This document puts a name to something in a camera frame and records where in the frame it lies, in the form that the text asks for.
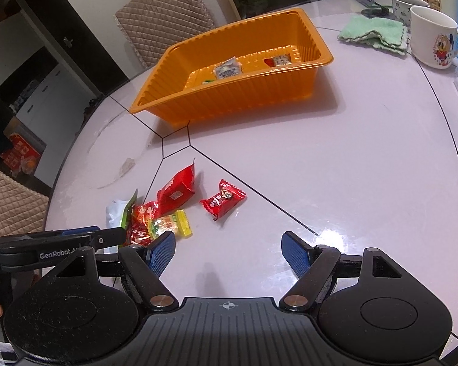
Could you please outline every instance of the dark door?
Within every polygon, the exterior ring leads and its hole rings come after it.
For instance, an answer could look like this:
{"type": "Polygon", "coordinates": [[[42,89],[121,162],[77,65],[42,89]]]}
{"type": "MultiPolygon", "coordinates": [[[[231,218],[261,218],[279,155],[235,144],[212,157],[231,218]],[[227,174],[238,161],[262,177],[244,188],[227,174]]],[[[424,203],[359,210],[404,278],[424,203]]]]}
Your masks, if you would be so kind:
{"type": "Polygon", "coordinates": [[[106,95],[127,80],[68,0],[25,1],[100,92],[106,95]]]}

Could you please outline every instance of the black circular cover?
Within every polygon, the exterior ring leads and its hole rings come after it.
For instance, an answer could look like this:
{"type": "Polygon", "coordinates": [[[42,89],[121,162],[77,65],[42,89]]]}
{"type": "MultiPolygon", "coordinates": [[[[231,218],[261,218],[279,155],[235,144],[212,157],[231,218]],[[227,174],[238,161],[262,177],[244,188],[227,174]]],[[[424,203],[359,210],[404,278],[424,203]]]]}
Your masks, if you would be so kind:
{"type": "Polygon", "coordinates": [[[322,303],[322,332],[344,352],[366,361],[413,363],[439,356],[451,334],[447,308],[384,253],[375,254],[365,250],[355,286],[322,303]],[[378,261],[390,264],[396,275],[381,277],[374,266],[378,261]]]}
{"type": "Polygon", "coordinates": [[[80,364],[130,338],[138,310],[125,293],[102,285],[98,277],[96,283],[86,277],[46,277],[5,313],[5,332],[17,353],[41,363],[80,364]]]}

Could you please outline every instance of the white table surface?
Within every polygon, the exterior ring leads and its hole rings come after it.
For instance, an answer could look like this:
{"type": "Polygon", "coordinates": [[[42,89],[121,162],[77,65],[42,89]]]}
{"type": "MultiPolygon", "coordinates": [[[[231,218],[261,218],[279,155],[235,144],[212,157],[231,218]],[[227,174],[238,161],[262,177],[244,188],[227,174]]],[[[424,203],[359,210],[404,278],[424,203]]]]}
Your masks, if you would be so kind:
{"type": "Polygon", "coordinates": [[[161,276],[179,300],[270,296],[278,302],[296,282],[280,251],[287,230],[348,254],[374,246],[450,310],[445,354],[458,345],[454,68],[421,68],[411,55],[339,42],[339,30],[362,9],[353,0],[301,7],[335,58],[319,70],[312,98],[172,133],[148,112],[127,111],[148,70],[107,97],[78,136],[46,229],[105,228],[113,199],[129,199],[138,188],[140,201],[153,200],[195,159],[196,194],[184,205],[193,236],[177,241],[161,276]],[[214,222],[198,201],[214,195],[221,178],[248,197],[214,222]]]}

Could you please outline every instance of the door frame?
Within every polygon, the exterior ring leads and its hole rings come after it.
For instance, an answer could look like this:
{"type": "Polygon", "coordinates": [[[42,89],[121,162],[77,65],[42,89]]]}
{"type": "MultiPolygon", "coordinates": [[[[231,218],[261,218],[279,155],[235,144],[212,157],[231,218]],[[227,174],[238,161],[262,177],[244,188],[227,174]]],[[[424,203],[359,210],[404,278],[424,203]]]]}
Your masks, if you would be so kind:
{"type": "Polygon", "coordinates": [[[25,19],[38,35],[38,37],[44,42],[47,50],[57,60],[58,63],[71,73],[71,75],[92,94],[92,97],[98,97],[102,95],[102,92],[95,86],[95,84],[86,76],[86,74],[78,67],[75,61],[66,53],[56,39],[49,33],[44,24],[39,20],[32,11],[31,7],[25,0],[17,0],[19,6],[22,8],[21,13],[25,19]]]}

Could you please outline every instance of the yellow candy wrapper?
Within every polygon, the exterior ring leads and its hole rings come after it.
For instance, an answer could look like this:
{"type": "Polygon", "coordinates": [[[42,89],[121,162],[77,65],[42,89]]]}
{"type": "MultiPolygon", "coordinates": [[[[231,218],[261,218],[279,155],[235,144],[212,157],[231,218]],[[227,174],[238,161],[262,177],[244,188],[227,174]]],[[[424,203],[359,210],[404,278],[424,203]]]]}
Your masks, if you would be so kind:
{"type": "Polygon", "coordinates": [[[177,210],[172,215],[149,220],[147,229],[152,240],[155,240],[165,231],[172,231],[180,237],[188,237],[192,234],[184,210],[177,210]]]}

